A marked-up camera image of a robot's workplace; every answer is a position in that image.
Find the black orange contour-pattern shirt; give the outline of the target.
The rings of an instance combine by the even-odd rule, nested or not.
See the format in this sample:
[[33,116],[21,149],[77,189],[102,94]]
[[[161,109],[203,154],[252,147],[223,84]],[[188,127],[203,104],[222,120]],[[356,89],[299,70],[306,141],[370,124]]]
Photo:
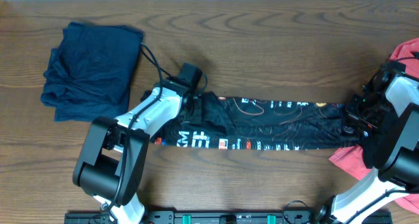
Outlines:
[[158,145],[199,149],[298,151],[351,147],[358,141],[344,124],[344,105],[202,97],[202,123],[178,116],[153,136]]

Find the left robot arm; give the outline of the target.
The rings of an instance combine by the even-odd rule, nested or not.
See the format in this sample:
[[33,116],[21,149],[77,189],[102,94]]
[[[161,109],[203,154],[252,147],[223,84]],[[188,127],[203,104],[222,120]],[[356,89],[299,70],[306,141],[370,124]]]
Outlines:
[[101,204],[99,213],[70,213],[66,223],[141,223],[139,187],[149,140],[192,103],[202,70],[184,64],[155,84],[144,101],[114,119],[92,121],[73,172],[73,183]]

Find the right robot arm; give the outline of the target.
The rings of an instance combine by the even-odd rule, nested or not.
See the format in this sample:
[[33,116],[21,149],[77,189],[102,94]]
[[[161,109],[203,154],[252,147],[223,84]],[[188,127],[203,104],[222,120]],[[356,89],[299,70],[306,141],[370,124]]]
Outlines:
[[362,223],[387,203],[418,193],[418,74],[408,67],[417,61],[404,57],[381,65],[362,95],[346,105],[369,173],[331,196],[314,223]]

